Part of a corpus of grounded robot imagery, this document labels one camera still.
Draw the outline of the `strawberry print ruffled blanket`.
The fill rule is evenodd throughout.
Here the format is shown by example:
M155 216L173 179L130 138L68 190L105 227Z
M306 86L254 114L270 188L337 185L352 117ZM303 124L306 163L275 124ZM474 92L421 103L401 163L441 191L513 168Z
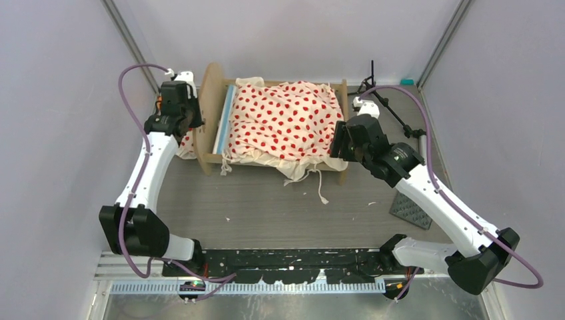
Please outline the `strawberry print ruffled blanket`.
M307 81L268 86L260 77L238 78L230 114L230 133L221 175L233 164L273 167L285 185L301 182L322 165L346 171L346 161L330 157L337 121L344 119L328 84Z

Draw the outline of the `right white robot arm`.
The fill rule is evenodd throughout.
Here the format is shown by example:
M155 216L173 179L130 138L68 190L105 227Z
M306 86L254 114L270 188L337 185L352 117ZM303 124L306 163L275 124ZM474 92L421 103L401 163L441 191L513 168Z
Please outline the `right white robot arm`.
M450 276L467 293L478 295L510 262L504 246L515 249L520 237L475 214L406 143L389 143L376 103L354 98L356 115L338 121L330 148L332 158L358 162L371 175L407 196L448 235L450 243L418 241L396 234L380 247L380 264L388 273L422 267Z

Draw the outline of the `wooden pet bed frame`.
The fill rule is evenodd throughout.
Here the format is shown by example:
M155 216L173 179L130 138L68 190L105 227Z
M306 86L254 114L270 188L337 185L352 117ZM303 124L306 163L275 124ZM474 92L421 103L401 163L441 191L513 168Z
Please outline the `wooden pet bed frame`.
M235 84L235 79L226 78L221 64L212 62L207 65L201 80L198 97L204 125L193 133L194 150L203 173L211 176L213 167L220 165L223 159L221 155L213 153L213 146L219 132L227 89L229 85ZM341 82L327 84L334 89L342 114L349 119L347 80L343 78Z

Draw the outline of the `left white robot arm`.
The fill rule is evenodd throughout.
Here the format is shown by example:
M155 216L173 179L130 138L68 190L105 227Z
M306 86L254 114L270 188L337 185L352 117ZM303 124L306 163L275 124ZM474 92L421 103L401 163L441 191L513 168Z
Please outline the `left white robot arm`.
M99 221L111 251L179 260L189 276L205 265L197 240L173 235L157 217L157 200L169 164L190 129L203 125L194 75L166 73L157 113L143 124L143 146L130 179L114 205L101 208Z

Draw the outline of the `strawberry print small pillow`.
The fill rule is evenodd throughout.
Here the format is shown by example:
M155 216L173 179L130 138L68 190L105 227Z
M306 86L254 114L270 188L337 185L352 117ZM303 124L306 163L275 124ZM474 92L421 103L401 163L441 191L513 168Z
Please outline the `strawberry print small pillow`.
M194 160L197 158L197 154L195 153L194 132L195 130L190 128L182 138L179 149L176 152L177 157L184 160Z

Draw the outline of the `blue striped mattress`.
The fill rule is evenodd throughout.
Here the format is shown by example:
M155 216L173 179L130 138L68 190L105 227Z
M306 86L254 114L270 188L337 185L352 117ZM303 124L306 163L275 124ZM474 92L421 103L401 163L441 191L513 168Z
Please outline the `blue striped mattress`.
M223 103L223 109L221 111L221 118L218 123L217 135L215 138L215 144L213 147L213 154L222 155L226 149L228 136L231 130L230 127L230 114L233 106L233 100L237 93L236 85L229 85L227 87L227 94L225 101Z

